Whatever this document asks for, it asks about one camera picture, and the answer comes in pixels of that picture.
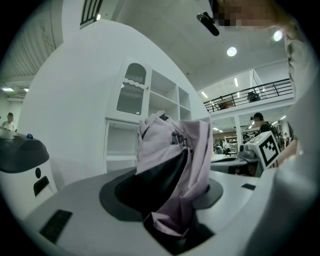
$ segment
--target pink fabric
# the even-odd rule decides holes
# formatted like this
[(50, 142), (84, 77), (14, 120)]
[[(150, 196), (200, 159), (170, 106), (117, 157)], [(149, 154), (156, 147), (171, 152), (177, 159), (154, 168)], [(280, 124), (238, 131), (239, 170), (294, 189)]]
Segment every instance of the pink fabric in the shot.
[[(212, 155), (210, 124), (204, 121), (166, 121), (153, 114), (140, 123), (137, 174), (172, 159), (187, 149), (187, 162), (170, 198), (152, 212), (154, 227), (168, 235), (183, 237), (192, 217), (192, 201), (209, 185)], [(148, 129), (143, 140), (141, 135)], [(172, 132), (187, 137), (188, 146), (172, 145)]]

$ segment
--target cabinet door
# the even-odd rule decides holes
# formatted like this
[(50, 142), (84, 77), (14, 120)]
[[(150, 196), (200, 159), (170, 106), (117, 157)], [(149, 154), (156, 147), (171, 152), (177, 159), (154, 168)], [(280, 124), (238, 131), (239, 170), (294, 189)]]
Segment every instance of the cabinet door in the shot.
[(114, 80), (106, 118), (138, 123), (148, 117), (152, 69), (127, 57)]

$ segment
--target railing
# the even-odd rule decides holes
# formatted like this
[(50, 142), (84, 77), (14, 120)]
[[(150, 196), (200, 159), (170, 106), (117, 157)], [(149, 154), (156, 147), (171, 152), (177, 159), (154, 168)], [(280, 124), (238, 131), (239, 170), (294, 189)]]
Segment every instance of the railing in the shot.
[(103, 0), (84, 0), (80, 29), (96, 22)]
[(234, 93), (220, 96), (219, 98), (214, 98), (203, 104), (206, 110), (209, 113), (212, 113), (219, 110), (225, 110), (235, 106), (263, 101), (279, 96), (290, 94), (293, 96), (293, 93), (294, 91), (290, 79), (284, 79), (239, 90)]

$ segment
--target ceiling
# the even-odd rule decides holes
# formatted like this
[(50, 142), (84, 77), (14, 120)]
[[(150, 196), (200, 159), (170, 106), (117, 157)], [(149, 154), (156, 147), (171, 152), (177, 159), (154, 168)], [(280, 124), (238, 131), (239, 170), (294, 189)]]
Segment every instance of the ceiling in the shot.
[[(23, 89), (29, 87), (45, 60), (63, 42), (62, 2), (47, 1), (12, 43), (0, 66), (0, 88), (14, 89), (6, 92), (10, 98), (23, 101)], [(103, 0), (100, 10), (103, 19), (129, 25), (157, 44), (196, 91), (214, 84), (221, 92), (212, 87), (210, 94), (224, 94), (227, 85), (233, 86), (236, 74), (287, 57), (284, 41), (272, 40), (275, 28), (230, 32), (219, 27), (220, 35), (211, 35), (196, 19), (204, 11), (212, 15), (208, 0)], [(231, 46), (237, 48), (234, 57), (226, 54)], [(226, 78), (230, 78), (227, 84), (219, 83)]]
[[(206, 88), (199, 90), (197, 93), (203, 102), (207, 102), (209, 100), (219, 98), (220, 96), (250, 88), (252, 85), (251, 83), (253, 82), (252, 77), (253, 71), (246, 71), (214, 83)], [(238, 81), (238, 87), (236, 87), (235, 78)], [(205, 92), (208, 98), (206, 98), (201, 92)]]
[(31, 81), (46, 59), (63, 42), (62, 1), (41, 5), (12, 41), (0, 66), (0, 88), (11, 102), (22, 102)]
[[(236, 129), (236, 122), (235, 122), (235, 118), (234, 117), (228, 117), (228, 118), (224, 118), (224, 119), (218, 119), (218, 120), (214, 120), (212, 122), (212, 128), (215, 127), (223, 132), (232, 132), (235, 131)], [(212, 130), (213, 134), (218, 134), (220, 133), (217, 130)]]
[[(272, 108), (268, 110), (261, 111), (263, 115), (263, 119), (265, 121), (268, 121), (270, 124), (279, 121), (283, 116), (286, 115), (286, 112), (289, 110), (291, 106), (282, 106), (277, 108)], [(252, 113), (239, 115), (240, 120), (240, 126), (242, 128), (248, 128), (252, 125), (252, 122), (250, 120), (250, 117), (252, 117), (256, 112), (253, 110)], [(235, 131), (236, 122), (234, 117), (228, 117), (223, 119), (217, 119), (212, 121), (212, 127), (216, 127), (219, 130), (222, 130), (224, 132), (230, 132)], [(218, 131), (212, 130), (214, 134), (219, 133)]]
[[(234, 74), (287, 57), (284, 40), (275, 42), (276, 28), (230, 32), (220, 27), (213, 36), (196, 19), (208, 0), (127, 0), (116, 18), (157, 44), (183, 71), (196, 91)], [(236, 47), (234, 57), (227, 56)]]

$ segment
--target desk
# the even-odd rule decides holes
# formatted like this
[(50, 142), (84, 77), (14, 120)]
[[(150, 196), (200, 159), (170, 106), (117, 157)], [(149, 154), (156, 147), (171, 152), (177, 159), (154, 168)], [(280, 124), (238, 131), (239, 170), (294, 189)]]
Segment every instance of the desk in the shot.
[[(170, 256), (170, 253), (150, 236), (142, 223), (119, 221), (109, 215), (100, 204), (99, 192), (102, 186), (130, 170), (129, 168), (114, 171), (66, 186), (35, 209), (27, 217), (24, 224), (32, 227), (35, 231), (39, 231), (56, 210), (62, 209), (72, 212), (73, 215), (56, 245), (72, 254), (78, 256)], [(241, 186), (244, 183), (256, 185), (260, 179), (215, 171), (210, 171), (209, 175), (212, 179), (221, 183), (224, 190), (223, 195), (210, 209), (199, 210), (197, 215), (200, 223), (206, 224), (208, 228), (219, 234), (237, 216), (254, 193), (252, 190)], [(230, 244), (234, 243), (232, 239), (224, 239)], [(211, 248), (210, 252), (222, 250), (224, 246), (226, 245), (220, 243), (216, 245), (214, 250)], [(197, 253), (199, 248), (197, 247), (187, 254), (195, 255), (194, 253)]]

